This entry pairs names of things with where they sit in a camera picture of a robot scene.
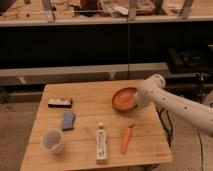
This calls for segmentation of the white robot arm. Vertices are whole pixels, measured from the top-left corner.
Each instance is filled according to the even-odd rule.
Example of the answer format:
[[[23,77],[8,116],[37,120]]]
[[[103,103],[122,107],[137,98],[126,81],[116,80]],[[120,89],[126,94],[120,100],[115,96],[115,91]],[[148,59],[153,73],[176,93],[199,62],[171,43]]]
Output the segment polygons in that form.
[[[165,86],[166,81],[160,74],[142,80],[135,94],[136,104],[146,107],[153,102],[213,137],[213,108],[165,91]]]

